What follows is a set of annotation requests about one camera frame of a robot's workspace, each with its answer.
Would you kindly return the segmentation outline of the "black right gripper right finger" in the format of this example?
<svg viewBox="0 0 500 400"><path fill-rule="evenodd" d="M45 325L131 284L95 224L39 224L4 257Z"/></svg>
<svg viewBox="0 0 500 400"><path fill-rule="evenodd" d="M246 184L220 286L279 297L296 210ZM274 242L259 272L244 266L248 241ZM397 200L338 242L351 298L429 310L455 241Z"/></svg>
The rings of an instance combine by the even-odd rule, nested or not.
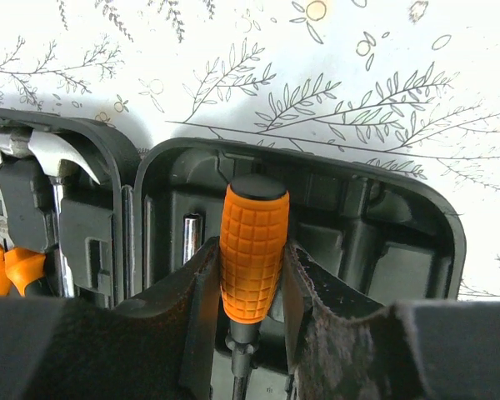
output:
<svg viewBox="0 0 500 400"><path fill-rule="evenodd" d="M296 243L282 299L291 399L500 399L500 302L384 306Z"/></svg>

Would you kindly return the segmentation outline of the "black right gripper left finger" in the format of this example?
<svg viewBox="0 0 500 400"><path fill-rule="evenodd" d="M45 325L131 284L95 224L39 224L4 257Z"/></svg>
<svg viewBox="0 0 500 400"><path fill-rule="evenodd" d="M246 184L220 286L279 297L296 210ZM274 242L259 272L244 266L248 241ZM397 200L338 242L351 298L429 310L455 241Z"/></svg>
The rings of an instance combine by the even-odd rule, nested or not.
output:
<svg viewBox="0 0 500 400"><path fill-rule="evenodd" d="M112 310L0 297L0 399L207 399L219 240Z"/></svg>

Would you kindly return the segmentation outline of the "large black handled screwdriver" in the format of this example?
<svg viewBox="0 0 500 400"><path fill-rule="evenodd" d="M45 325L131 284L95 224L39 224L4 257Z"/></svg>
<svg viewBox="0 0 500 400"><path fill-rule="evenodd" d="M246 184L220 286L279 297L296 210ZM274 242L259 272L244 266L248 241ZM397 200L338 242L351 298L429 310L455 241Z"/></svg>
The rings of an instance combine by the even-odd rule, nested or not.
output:
<svg viewBox="0 0 500 400"><path fill-rule="evenodd" d="M190 213L183 219L182 263L187 263L203 244L203 217Z"/></svg>

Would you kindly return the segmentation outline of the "black orange stubby screwdriver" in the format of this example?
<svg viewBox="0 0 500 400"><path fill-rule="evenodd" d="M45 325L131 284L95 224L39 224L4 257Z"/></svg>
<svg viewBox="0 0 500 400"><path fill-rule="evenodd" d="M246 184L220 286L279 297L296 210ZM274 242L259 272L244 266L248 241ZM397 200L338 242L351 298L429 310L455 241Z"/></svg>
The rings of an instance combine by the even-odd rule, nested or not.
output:
<svg viewBox="0 0 500 400"><path fill-rule="evenodd" d="M221 294L230 319L232 398L244 399L260 323L268 315L282 270L288 234L289 193L260 174L235 177L227 186L220 231Z"/></svg>

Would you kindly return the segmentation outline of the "black plastic tool case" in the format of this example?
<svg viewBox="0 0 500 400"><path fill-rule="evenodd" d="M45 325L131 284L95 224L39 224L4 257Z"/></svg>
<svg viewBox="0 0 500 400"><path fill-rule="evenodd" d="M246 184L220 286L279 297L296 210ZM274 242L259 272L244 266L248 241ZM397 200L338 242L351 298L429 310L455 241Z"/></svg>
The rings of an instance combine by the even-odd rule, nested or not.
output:
<svg viewBox="0 0 500 400"><path fill-rule="evenodd" d="M0 108L0 399L465 399L449 202L310 153Z"/></svg>

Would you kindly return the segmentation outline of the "orange black pliers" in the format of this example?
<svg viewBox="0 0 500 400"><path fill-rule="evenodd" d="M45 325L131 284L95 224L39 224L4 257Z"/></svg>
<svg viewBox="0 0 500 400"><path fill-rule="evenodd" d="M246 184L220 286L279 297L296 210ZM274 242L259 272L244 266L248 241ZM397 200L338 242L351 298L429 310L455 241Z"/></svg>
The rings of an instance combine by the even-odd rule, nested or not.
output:
<svg viewBox="0 0 500 400"><path fill-rule="evenodd" d="M0 150L0 165L3 155ZM23 296L50 296L51 290L45 278L46 255L18 247L11 239L8 228L8 212L0 188L0 296L7 296L16 288Z"/></svg>

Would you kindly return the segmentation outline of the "steel claw hammer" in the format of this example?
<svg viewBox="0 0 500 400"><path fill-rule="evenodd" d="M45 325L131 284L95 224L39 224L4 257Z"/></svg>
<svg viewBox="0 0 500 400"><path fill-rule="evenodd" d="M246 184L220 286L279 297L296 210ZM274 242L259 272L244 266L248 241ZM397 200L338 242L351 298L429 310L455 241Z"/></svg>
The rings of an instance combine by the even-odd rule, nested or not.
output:
<svg viewBox="0 0 500 400"><path fill-rule="evenodd" d="M82 169L95 183L101 182L103 172L95 165L93 156L59 133L2 133L0 151L15 159L0 168L8 233L19 248L42 255L56 250L59 293L73 298L73 274L60 243L62 200L77 170Z"/></svg>

